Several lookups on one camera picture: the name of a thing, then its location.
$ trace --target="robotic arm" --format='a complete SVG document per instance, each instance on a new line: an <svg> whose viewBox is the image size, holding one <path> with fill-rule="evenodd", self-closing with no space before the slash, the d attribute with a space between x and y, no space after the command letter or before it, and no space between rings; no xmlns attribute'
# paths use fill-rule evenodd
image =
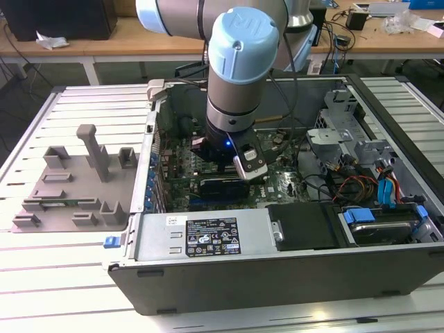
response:
<svg viewBox="0 0 444 333"><path fill-rule="evenodd" d="M143 26L209 41L207 131L192 150L204 160L234 161L244 180L264 175L273 154L263 152L253 125L271 68L288 69L284 33L303 67L316 34L309 0L137 0Z"/></svg>

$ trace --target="white cable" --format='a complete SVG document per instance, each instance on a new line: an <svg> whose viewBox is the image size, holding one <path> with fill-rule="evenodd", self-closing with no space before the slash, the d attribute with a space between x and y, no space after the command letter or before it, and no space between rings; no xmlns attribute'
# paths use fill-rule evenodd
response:
<svg viewBox="0 0 444 333"><path fill-rule="evenodd" d="M39 64L39 65L38 65L37 71L40 70L40 68L42 67L42 65L43 65L43 64ZM30 96L34 101L35 101L35 99L34 99L34 96L33 96L33 84L34 84L35 78L37 78L37 71L35 71L35 73L34 73L34 78L33 78L33 80L31 81L31 84L29 85L29 96Z"/></svg>

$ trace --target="power supply label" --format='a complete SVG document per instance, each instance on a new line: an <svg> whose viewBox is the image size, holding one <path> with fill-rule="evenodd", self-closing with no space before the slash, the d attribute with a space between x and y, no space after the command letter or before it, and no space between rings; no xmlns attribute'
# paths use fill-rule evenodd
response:
<svg viewBox="0 0 444 333"><path fill-rule="evenodd" d="M241 254L236 218L187 221L186 252L188 257Z"/></svg>

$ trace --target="computer tower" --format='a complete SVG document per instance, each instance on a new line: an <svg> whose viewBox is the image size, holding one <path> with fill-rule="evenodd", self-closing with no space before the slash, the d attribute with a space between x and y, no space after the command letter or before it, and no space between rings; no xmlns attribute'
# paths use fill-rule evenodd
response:
<svg viewBox="0 0 444 333"><path fill-rule="evenodd" d="M36 31L68 40L107 40L117 24L113 0L0 0L17 40L35 40Z"/></svg>

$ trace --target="motherboard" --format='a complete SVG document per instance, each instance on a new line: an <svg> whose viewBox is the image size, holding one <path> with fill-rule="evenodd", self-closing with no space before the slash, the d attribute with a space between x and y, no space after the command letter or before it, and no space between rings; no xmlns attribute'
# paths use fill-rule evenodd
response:
<svg viewBox="0 0 444 333"><path fill-rule="evenodd" d="M257 136L264 150L279 146L286 139L284 133L276 131L262 131ZM166 140L162 147L161 167L169 212L240 210L310 201L297 177L294 144L268 166L267 175L246 182L239 179L234 165L220 172L217 164L192 153L191 140Z"/></svg>

